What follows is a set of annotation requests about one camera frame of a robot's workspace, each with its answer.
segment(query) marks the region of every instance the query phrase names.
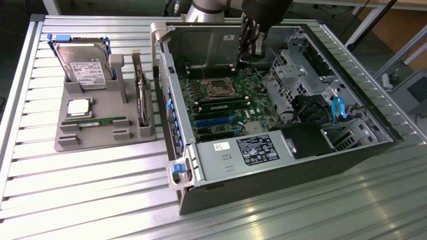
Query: cpu socket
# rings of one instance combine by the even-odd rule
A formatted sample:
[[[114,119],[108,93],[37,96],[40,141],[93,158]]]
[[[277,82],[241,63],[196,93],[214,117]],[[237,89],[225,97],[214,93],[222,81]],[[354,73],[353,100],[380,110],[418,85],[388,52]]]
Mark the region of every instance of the cpu socket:
[[[206,87],[206,94],[210,99],[236,95],[233,82],[228,77],[206,79],[202,84]]]

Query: motherboard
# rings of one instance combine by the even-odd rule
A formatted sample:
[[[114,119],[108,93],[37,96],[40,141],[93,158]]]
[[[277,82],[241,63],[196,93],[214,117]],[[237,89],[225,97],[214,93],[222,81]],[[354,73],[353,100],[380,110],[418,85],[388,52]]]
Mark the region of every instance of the motherboard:
[[[229,76],[180,77],[192,132],[198,143],[266,132],[276,124],[274,106],[253,68]]]

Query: slotted aluminum surface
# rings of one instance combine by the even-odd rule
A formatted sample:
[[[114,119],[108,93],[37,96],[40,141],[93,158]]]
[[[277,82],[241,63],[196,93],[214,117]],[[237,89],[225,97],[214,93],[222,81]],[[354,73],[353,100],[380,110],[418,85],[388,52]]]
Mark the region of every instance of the slotted aluminum surface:
[[[31,42],[29,34],[34,41],[21,55],[13,82],[17,93],[6,106],[10,118],[0,128],[7,135],[1,148],[0,239],[425,239],[425,136],[328,28],[312,20],[284,23],[309,25],[405,138],[382,155],[342,174],[178,216],[164,171],[166,149],[156,103],[154,142],[53,151],[64,72],[46,33],[106,35],[112,53],[124,54],[124,77],[133,77],[130,52],[138,49],[152,79],[149,24],[154,21],[180,19],[46,16],[29,25],[26,42]]]

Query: power supply label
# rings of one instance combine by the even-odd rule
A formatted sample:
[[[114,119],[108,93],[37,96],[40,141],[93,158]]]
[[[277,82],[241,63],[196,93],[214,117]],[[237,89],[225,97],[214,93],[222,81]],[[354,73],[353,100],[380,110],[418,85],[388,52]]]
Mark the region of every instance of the power supply label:
[[[236,142],[245,165],[250,166],[278,159],[277,151],[268,135],[242,138]]]

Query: hard drive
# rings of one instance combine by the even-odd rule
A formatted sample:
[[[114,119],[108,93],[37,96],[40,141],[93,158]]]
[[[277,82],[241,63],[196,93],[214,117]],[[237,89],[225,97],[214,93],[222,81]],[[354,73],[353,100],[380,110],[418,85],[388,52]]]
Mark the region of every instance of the hard drive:
[[[116,79],[108,62],[109,39],[57,35],[52,40],[52,34],[48,34],[46,38],[64,69],[66,81],[78,82],[84,90],[104,89],[105,81]]]

